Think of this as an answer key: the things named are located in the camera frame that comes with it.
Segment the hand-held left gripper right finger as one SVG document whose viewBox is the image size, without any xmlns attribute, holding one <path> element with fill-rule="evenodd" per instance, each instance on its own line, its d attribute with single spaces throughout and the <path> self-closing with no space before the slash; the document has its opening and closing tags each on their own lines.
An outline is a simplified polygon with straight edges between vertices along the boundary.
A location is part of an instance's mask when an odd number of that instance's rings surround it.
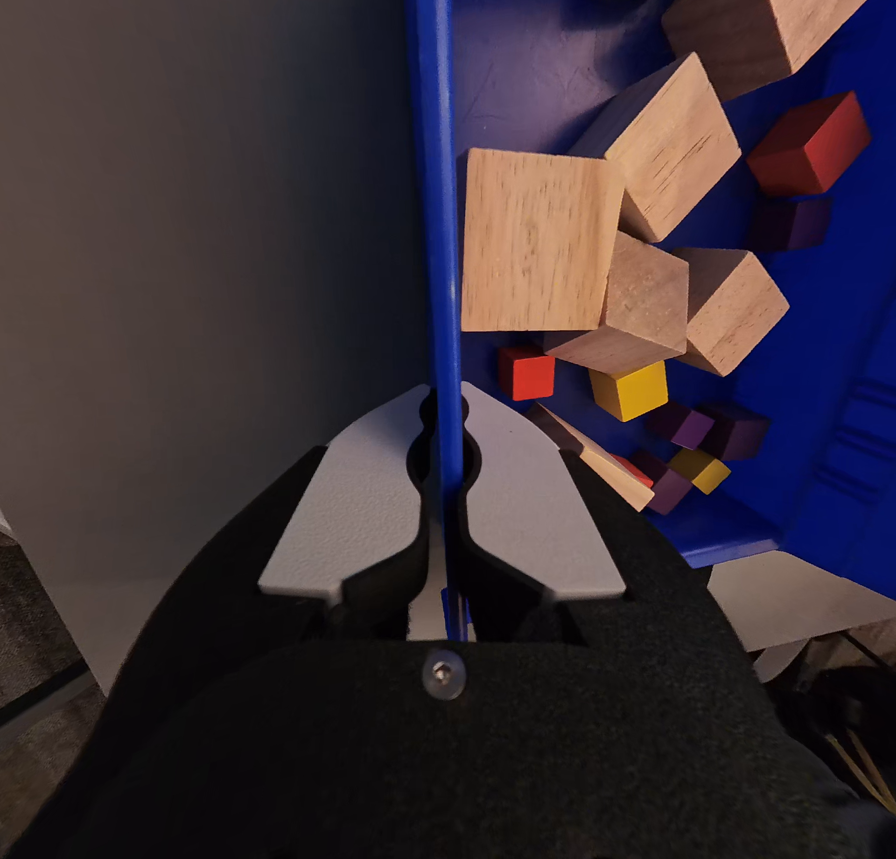
<svg viewBox="0 0 896 859">
<path fill-rule="evenodd" d="M 617 599 L 623 577 L 560 450 L 530 420 L 462 383 L 468 472 L 458 579 L 477 641 L 512 641 L 541 610 Z"/>
</svg>

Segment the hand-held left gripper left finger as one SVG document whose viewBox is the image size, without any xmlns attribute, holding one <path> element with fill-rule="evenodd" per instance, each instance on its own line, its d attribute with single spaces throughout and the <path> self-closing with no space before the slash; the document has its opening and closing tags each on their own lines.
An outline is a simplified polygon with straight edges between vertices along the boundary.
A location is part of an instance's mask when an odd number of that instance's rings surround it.
<svg viewBox="0 0 896 859">
<path fill-rule="evenodd" d="M 429 572 L 436 408 L 417 385 L 328 443 L 257 581 L 264 596 L 315 604 L 341 636 L 408 640 Z"/>
</svg>

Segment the pile of wooden cubes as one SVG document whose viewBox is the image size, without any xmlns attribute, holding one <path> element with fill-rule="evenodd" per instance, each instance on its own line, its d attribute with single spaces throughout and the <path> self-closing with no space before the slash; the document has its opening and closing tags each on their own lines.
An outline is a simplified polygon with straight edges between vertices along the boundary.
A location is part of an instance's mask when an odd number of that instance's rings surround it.
<svg viewBox="0 0 896 859">
<path fill-rule="evenodd" d="M 504 113 L 463 104 L 461 330 L 542 337 L 502 349 L 500 379 L 638 510 L 712 494 L 756 452 L 710 448 L 722 417 L 670 401 L 666 362 L 724 378 L 790 309 L 754 251 L 661 243 L 741 163 L 725 104 L 795 75 L 867 1 L 595 0 L 654 13 L 636 78 L 536 151 L 499 129 L 559 104 L 597 52 L 519 76 Z"/>
</svg>

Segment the blue plastic box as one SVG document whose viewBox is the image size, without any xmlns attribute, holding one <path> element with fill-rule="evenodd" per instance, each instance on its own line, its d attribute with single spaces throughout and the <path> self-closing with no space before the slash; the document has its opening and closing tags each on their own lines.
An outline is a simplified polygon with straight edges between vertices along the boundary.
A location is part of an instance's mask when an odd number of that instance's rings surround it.
<svg viewBox="0 0 896 859">
<path fill-rule="evenodd" d="M 452 0 L 454 149 L 563 154 L 676 58 L 675 0 Z M 759 259 L 790 310 L 728 377 L 675 360 L 670 396 L 770 419 L 709 496 L 646 517 L 694 567 L 772 547 L 894 599 L 894 0 L 867 0 L 792 77 L 725 103 L 745 155 L 788 109 L 854 90 L 870 146 L 833 185 L 823 245 Z"/>
</svg>

